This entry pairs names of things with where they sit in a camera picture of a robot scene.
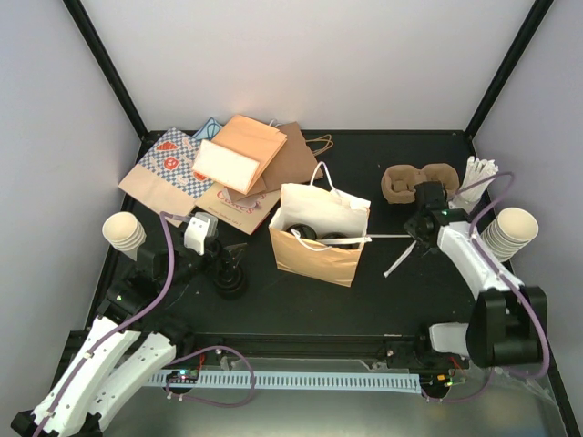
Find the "white straw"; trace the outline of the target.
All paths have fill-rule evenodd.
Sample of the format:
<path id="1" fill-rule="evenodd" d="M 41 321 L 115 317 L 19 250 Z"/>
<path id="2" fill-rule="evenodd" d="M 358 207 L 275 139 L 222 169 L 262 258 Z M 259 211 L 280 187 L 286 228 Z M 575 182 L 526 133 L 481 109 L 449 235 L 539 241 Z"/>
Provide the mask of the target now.
<path id="1" fill-rule="evenodd" d="M 413 252 L 417 242 L 413 241 L 407 249 L 397 258 L 397 260 L 386 270 L 383 275 L 388 278 Z"/>
<path id="2" fill-rule="evenodd" d="M 399 235 L 399 234 L 373 234 L 365 235 L 362 237 L 353 238 L 335 238 L 335 239 L 318 239 L 318 242 L 325 245 L 349 245 L 349 244 L 360 244 L 368 243 L 373 239 L 410 239 L 409 235 Z"/>

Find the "orange kraft paper bag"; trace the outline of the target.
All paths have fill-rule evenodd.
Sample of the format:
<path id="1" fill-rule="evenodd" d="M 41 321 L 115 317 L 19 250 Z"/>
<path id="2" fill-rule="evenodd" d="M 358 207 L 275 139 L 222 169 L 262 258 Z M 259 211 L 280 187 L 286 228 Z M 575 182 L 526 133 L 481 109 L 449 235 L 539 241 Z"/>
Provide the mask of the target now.
<path id="1" fill-rule="evenodd" d="M 281 186 L 281 204 L 269 224 L 273 253 L 280 270 L 349 287 L 366 243 L 347 250 L 327 246 L 318 239 L 330 232 L 350 238 L 367 235 L 371 202 L 336 188 L 325 163 L 318 163 L 313 172 L 319 169 L 328 180 L 328 190 L 316 187 L 313 179 L 307 185 Z M 318 238 L 298 239 L 286 231 L 297 223 L 311 226 Z"/>

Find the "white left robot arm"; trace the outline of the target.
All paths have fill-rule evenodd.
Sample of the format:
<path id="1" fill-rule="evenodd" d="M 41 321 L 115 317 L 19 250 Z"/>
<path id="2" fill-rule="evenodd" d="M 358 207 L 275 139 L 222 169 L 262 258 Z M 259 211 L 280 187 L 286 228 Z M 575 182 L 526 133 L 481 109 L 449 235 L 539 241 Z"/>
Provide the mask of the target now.
<path id="1" fill-rule="evenodd" d="M 240 265 L 245 249 L 213 240 L 202 254 L 183 246 L 130 251 L 131 265 L 111 284 L 77 355 L 34 409 L 15 416 L 12 429 L 20 436 L 100 436 L 164 367 L 194 360 L 193 370 L 172 371 L 167 380 L 196 380 L 207 349 L 198 347 L 189 326 L 169 320 L 143 333 L 142 320 L 174 282 L 198 274 L 207 276 L 222 298 L 240 297 L 247 288 Z"/>

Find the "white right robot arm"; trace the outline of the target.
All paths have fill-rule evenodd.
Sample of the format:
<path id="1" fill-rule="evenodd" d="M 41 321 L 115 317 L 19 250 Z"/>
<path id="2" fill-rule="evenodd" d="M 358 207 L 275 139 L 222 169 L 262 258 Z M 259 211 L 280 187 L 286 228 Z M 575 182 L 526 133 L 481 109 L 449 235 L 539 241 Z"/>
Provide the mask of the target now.
<path id="1" fill-rule="evenodd" d="M 428 326 L 414 344 L 416 360 L 434 367 L 452 353 L 481 368 L 538 363 L 532 376 L 544 375 L 551 359 L 546 293 L 526 286 L 494 257 L 468 214 L 448 206 L 442 183 L 422 182 L 413 193 L 417 211 L 405 230 L 417 245 L 444 253 L 475 298 L 468 323 Z"/>

